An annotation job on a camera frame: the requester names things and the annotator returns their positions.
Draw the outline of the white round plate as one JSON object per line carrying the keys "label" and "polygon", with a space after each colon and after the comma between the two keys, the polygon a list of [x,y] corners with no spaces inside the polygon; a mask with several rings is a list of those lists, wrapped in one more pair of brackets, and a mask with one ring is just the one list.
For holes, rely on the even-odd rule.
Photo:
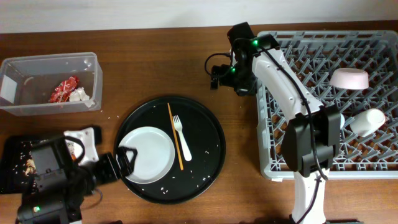
{"label": "white round plate", "polygon": [[119,146],[137,150],[137,156],[132,151],[126,153],[129,160],[135,160],[134,170],[126,178],[135,184],[156,182],[173,166],[174,143],[159,128],[144,126],[134,129],[122,138]]}

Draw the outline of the wooden chopstick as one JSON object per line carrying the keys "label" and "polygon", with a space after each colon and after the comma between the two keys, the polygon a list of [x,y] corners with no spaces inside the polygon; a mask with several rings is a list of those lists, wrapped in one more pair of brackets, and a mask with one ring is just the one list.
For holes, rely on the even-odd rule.
{"label": "wooden chopstick", "polygon": [[177,133],[176,133],[176,130],[175,130],[173,116],[172,116],[172,111],[171,111],[171,107],[170,107],[169,103],[167,103],[167,107],[168,107],[168,111],[169,111],[170,122],[171,122],[171,125],[172,125],[172,132],[173,132],[173,135],[174,135],[178,162],[179,162],[180,170],[183,171],[184,168],[183,168],[183,162],[182,162],[181,153],[180,153],[180,147],[179,147],[179,144],[178,144]]}

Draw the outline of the white plastic fork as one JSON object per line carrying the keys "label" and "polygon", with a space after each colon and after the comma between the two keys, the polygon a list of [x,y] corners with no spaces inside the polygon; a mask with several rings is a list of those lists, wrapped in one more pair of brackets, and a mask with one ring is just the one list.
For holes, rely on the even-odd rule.
{"label": "white plastic fork", "polygon": [[187,145],[187,142],[185,140],[185,137],[183,135],[183,126],[182,126],[182,122],[180,120],[180,118],[178,117],[178,115],[172,116],[173,117],[173,122],[174,122],[174,127],[178,132],[179,138],[180,138],[180,143],[182,146],[182,151],[183,151],[183,156],[185,158],[186,161],[191,161],[192,160],[192,155],[191,152],[189,150],[189,147]]}

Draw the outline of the rice and food scraps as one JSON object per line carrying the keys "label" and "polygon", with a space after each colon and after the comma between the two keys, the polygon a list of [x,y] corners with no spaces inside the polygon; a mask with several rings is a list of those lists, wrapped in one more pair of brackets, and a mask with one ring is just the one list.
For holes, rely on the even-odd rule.
{"label": "rice and food scraps", "polygon": [[46,140],[12,140],[4,149],[3,168],[13,182],[26,184],[37,173],[32,149]]}

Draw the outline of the white tissue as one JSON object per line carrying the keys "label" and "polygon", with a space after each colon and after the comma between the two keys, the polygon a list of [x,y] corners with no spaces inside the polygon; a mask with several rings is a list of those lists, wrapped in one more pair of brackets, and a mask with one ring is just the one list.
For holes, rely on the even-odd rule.
{"label": "white tissue", "polygon": [[82,101],[88,108],[95,105],[95,102],[90,100],[90,97],[85,93],[85,89],[83,87],[77,88],[73,92],[71,92],[69,96],[69,101]]}

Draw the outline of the red wrapper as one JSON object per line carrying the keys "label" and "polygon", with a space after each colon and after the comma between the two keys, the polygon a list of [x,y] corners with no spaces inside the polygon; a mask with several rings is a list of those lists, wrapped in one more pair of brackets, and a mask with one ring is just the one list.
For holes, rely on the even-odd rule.
{"label": "red wrapper", "polygon": [[49,103],[63,103],[66,102],[71,93],[77,89],[80,80],[76,76],[71,76],[69,79],[64,80],[52,93]]}

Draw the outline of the pink bowl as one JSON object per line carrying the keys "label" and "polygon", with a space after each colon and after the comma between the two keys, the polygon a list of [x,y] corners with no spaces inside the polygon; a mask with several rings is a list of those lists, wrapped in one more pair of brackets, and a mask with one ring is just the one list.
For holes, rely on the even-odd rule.
{"label": "pink bowl", "polygon": [[333,72],[329,84],[347,90],[364,90],[369,87],[368,73],[357,68],[339,68]]}

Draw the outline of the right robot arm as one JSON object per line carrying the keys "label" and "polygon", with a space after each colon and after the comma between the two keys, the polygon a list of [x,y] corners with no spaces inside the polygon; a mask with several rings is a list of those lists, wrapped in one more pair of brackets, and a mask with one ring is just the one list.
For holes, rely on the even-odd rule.
{"label": "right robot arm", "polygon": [[237,95],[253,95],[266,86],[287,122],[280,151],[294,173],[293,223],[325,223],[325,184],[340,143],[341,113],[314,97],[289,66],[272,35],[256,36],[247,22],[227,33],[228,64],[213,66],[211,88],[228,86]]}

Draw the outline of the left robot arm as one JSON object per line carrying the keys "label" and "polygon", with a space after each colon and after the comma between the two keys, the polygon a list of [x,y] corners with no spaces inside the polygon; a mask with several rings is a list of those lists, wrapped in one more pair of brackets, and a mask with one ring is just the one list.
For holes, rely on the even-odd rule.
{"label": "left robot arm", "polygon": [[137,149],[120,146],[115,156],[99,155],[100,142],[101,129],[90,127],[34,145],[35,187],[23,194],[16,223],[81,223],[86,196],[134,172]]}

